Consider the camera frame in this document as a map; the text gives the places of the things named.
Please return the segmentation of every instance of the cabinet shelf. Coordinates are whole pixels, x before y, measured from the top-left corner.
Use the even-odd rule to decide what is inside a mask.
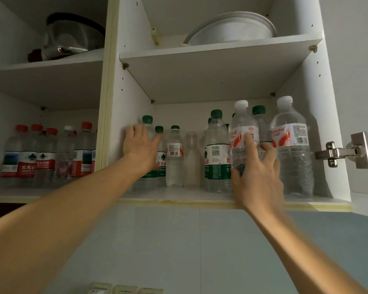
[[[261,98],[275,92],[321,33],[120,54],[156,104]]]
[[[0,92],[50,109],[98,108],[103,49],[0,68]]]
[[[53,190],[14,189],[1,190],[0,203],[30,203]],[[137,205],[182,205],[195,208],[236,209],[232,194],[214,194],[203,190],[185,188],[158,188],[150,192],[127,192],[119,203]],[[311,199],[287,199],[285,209],[350,212],[351,202],[315,196]]]

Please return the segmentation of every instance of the tiled wall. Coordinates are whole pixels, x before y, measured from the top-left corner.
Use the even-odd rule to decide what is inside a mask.
[[[368,217],[290,215],[368,288]],[[83,294],[91,282],[163,288],[165,294],[296,293],[246,213],[171,206],[115,206],[44,293]]]

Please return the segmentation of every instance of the right arm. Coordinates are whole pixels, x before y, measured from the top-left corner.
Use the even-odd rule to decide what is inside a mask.
[[[232,169],[238,202],[270,242],[300,294],[368,294],[353,277],[311,242],[283,210],[279,162],[270,144],[259,161],[249,133],[245,134],[247,163],[242,177]]]

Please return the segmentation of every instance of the white bottle cap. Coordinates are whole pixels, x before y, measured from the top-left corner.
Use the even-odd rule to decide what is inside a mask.
[[[248,107],[248,101],[247,100],[240,100],[237,101],[236,103],[234,103],[234,108],[238,108],[238,107]]]
[[[277,106],[284,105],[285,103],[293,103],[291,96],[283,96],[277,100]]]

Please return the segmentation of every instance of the aluminum bowl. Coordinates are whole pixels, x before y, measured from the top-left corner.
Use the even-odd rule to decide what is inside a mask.
[[[264,16],[246,11],[224,13],[197,27],[184,44],[203,45],[272,38],[274,25]]]

